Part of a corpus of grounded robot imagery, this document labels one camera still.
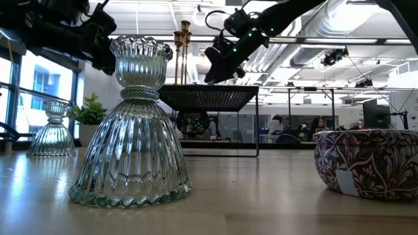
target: glass candlestick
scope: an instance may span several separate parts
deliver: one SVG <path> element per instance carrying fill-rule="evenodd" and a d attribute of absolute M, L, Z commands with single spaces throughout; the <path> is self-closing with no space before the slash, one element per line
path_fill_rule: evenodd
<path fill-rule="evenodd" d="M 105 117 L 90 142 L 70 199 L 129 207 L 187 196 L 192 186 L 181 145 L 156 103 L 172 50 L 136 35 L 113 40 L 111 50 L 124 101 Z"/>
<path fill-rule="evenodd" d="M 68 129 L 63 125 L 63 118 L 68 104 L 58 101 L 45 102 L 46 124 L 32 141 L 28 157 L 66 157 L 76 154 L 74 141 Z"/>

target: clear glass candle holder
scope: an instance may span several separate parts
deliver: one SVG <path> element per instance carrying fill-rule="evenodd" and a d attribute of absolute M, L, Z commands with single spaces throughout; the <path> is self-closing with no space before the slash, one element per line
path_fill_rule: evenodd
<path fill-rule="evenodd" d="M 112 41 L 116 78 L 124 89 L 87 150 L 71 200 L 90 206 L 165 203 L 192 190 L 170 120 L 158 106 L 172 50 L 139 35 Z"/>
<path fill-rule="evenodd" d="M 68 129 L 63 125 L 63 118 L 68 104 L 59 101 L 46 101 L 46 124 L 31 143 L 28 157 L 67 157 L 76 154 L 74 140 Z"/>

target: brass candlestick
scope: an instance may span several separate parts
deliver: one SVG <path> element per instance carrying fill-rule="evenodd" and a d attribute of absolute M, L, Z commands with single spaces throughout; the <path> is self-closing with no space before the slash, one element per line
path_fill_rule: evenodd
<path fill-rule="evenodd" d="M 189 48 L 191 33 L 188 32 L 184 37 L 184 43 L 185 43 L 185 63 L 184 63 L 184 85 L 187 85 L 187 49 Z"/>
<path fill-rule="evenodd" d="M 176 76 L 174 80 L 174 85 L 177 85 L 178 78 L 178 56 L 180 55 L 180 48 L 183 45 L 183 32 L 175 31 L 174 33 L 174 44 L 176 45 Z"/>
<path fill-rule="evenodd" d="M 183 78 L 184 78 L 184 84 L 186 85 L 186 80 L 187 80 L 187 74 L 186 74 L 186 70 L 185 70 L 185 65 L 187 63 L 187 44 L 186 44 L 186 38 L 187 35 L 190 33 L 189 32 L 189 28 L 190 28 L 190 22 L 188 22 L 187 20 L 182 20 L 181 22 L 182 25 L 182 33 L 183 33 L 183 56 L 182 56 L 182 80 L 181 80 L 181 85 L 183 85 Z"/>
<path fill-rule="evenodd" d="M 178 57 L 180 55 L 180 48 L 183 46 L 182 52 L 182 70 L 180 71 L 180 85 L 187 84 L 187 50 L 190 43 L 191 33 L 189 31 L 190 22 L 182 20 L 181 22 L 181 31 L 175 31 L 174 34 L 174 44 L 176 45 L 176 76 L 174 80 L 174 85 L 178 85 Z"/>

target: black stand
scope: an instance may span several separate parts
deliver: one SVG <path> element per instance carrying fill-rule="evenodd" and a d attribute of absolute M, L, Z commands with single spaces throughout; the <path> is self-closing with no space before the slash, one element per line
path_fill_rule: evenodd
<path fill-rule="evenodd" d="M 258 86 L 202 86 L 165 85 L 159 91 L 160 99 L 175 111 L 183 112 L 236 112 L 255 97 L 256 139 L 255 155 L 185 155 L 194 157 L 258 157 L 259 102 Z"/>

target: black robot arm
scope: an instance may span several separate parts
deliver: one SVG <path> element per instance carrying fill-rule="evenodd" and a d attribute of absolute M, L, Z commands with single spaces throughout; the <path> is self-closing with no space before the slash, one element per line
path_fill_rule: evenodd
<path fill-rule="evenodd" d="M 0 0 L 0 33 L 24 43 L 35 55 L 51 50 L 113 74 L 115 59 L 108 36 L 116 24 L 103 7 L 99 3 L 89 19 L 77 26 L 89 11 L 88 0 Z"/>
<path fill-rule="evenodd" d="M 225 20 L 224 27 L 239 40 L 231 42 L 224 38 L 223 32 L 214 39 L 214 45 L 205 51 L 212 66 L 204 81 L 218 83 L 244 77 L 245 72 L 240 65 L 260 45 L 268 47 L 269 37 L 279 35 L 293 20 L 324 2 L 290 0 L 271 6 L 256 17 L 251 17 L 243 9 L 236 9 Z M 392 13 L 418 52 L 418 23 L 415 16 L 418 1 L 376 0 L 376 3 Z"/>

